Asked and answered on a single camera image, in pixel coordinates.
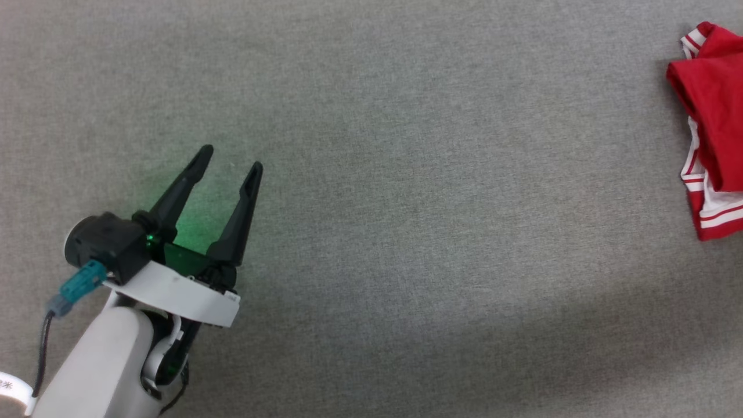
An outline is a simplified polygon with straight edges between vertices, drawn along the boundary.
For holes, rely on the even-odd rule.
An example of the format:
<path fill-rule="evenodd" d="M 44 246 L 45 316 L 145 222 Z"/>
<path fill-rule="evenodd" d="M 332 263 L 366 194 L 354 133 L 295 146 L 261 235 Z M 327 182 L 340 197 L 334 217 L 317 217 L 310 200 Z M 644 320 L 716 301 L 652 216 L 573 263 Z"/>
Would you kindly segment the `red and white basketball jersey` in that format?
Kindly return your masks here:
<path fill-rule="evenodd" d="M 743 231 L 743 35 L 703 21 L 680 45 L 666 69 L 691 135 L 680 179 L 698 240 L 719 240 Z"/>

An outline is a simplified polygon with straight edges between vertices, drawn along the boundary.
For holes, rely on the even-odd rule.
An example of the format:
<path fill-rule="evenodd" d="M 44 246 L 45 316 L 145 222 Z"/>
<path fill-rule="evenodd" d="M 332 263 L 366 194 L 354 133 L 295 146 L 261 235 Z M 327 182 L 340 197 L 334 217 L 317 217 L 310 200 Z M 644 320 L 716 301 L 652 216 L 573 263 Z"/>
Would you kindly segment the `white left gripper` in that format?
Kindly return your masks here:
<path fill-rule="evenodd" d="M 152 260 L 126 284 L 108 279 L 104 285 L 146 306 L 204 325 L 230 328 L 240 307 L 235 291 L 237 270 L 257 206 L 263 165 L 255 162 L 239 189 L 239 200 L 208 256 L 164 243 L 175 240 L 177 223 L 194 186 L 202 180 L 214 147 L 204 145 L 149 211 L 137 211 L 134 221 L 145 230 Z"/>

